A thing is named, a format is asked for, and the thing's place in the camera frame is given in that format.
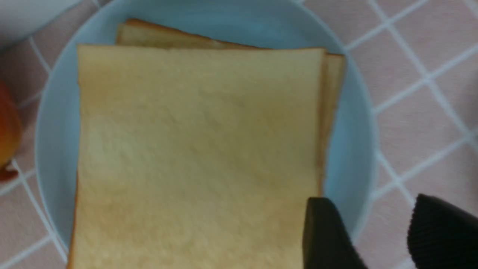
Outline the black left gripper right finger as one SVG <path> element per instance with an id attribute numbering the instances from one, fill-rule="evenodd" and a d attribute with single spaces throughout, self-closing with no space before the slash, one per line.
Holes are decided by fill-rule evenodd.
<path id="1" fill-rule="evenodd" d="M 477 217 L 439 197 L 419 194 L 407 233 L 417 269 L 476 269 Z"/>

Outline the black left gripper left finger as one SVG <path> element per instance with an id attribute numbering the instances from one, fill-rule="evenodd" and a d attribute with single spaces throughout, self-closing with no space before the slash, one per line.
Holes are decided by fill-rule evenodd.
<path id="1" fill-rule="evenodd" d="M 307 200 L 302 234 L 304 269 L 366 269 L 355 250 L 342 218 L 325 197 Z"/>

